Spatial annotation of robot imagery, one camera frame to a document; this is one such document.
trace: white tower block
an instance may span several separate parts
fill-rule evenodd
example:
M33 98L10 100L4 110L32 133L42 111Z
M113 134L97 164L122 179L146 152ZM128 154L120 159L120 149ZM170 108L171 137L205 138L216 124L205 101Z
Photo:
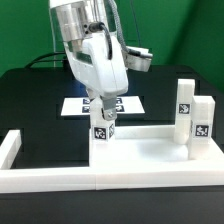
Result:
M207 159L209 156L214 110L215 101L211 96L193 97L189 159Z
M174 142L186 144L189 139L191 123L191 103L194 96L195 81L179 79L177 87L176 120Z

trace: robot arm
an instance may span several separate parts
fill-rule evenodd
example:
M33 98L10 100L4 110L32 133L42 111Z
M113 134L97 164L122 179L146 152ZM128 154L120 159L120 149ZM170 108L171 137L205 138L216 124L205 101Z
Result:
M116 18L121 43L107 32L106 3ZM128 90L126 67L146 71L152 55L124 47L114 0L50 0L50 8L75 78L86 86L90 99L101 98L104 119L115 120L116 98Z

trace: black table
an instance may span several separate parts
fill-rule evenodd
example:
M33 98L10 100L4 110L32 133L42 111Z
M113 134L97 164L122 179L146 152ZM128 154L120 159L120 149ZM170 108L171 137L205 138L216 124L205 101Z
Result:
M216 101L213 139L224 150L224 94L187 66L128 72L143 116L119 115L117 125L174 124L178 78L196 80L196 95ZM86 96L69 69L13 69L0 79L0 141L22 131L12 169L88 166L89 117L61 117L65 97ZM1 223L223 223L224 187L1 194Z

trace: cable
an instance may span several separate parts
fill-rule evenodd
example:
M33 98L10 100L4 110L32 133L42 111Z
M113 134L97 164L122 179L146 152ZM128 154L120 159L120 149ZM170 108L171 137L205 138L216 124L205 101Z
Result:
M111 60L113 57L113 49L112 49L112 41L110 37L110 33L104 24L101 24L101 27L105 33L107 44L108 44L108 60Z
M121 28L120 17L116 8L116 3L114 2L114 0L108 0L108 2L114 15L115 24L117 28L117 35L118 35L118 39L121 44L122 50L133 56L137 56L141 58L152 58L152 54L142 54L140 51L132 50L126 46L124 36L123 36L123 31Z
M29 63L28 65L25 66L25 68L30 68L32 65L36 64L36 63L42 63L42 62L57 62L57 61L60 61L60 62L64 62L64 61L67 61L67 59L54 59L54 60L42 60L42 61L33 61L31 63Z
M112 41L111 41L111 36L110 33L108 31L108 29L106 28L105 24L102 22L97 22L97 23L91 23L89 25L89 30L92 33L98 32L98 31L104 31L105 33L105 37L107 40L107 45L108 45L108 60L111 60L113 57L113 47L112 47Z
M47 58L47 57L51 57L51 56L56 56L56 55L64 55L65 52L54 52L54 53L48 53L48 54L44 54L42 56L39 56L37 58L35 58L33 61L31 61L29 64L27 64L25 66L25 68L30 68L33 64L36 64L38 62L56 62L56 61L64 61L64 60L41 60L41 59L44 59L44 58Z
M136 18L135 10L134 10L133 0L130 0L130 5L131 5L131 9L132 9L132 14L133 14L133 17L134 17L134 21L135 21L135 27L136 27L136 32L137 32L137 36L138 36L138 45L139 45L139 47L141 47L142 44L141 44L140 32L139 32L139 29L138 29L138 23L137 23L137 18Z

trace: green wall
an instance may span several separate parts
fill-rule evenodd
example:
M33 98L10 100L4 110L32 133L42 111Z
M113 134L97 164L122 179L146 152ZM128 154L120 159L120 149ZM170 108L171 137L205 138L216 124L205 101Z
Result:
M129 0L116 0L124 36L139 41ZM133 0L140 45L153 64L185 64L224 91L224 1ZM1 0L0 75L52 52L48 0Z

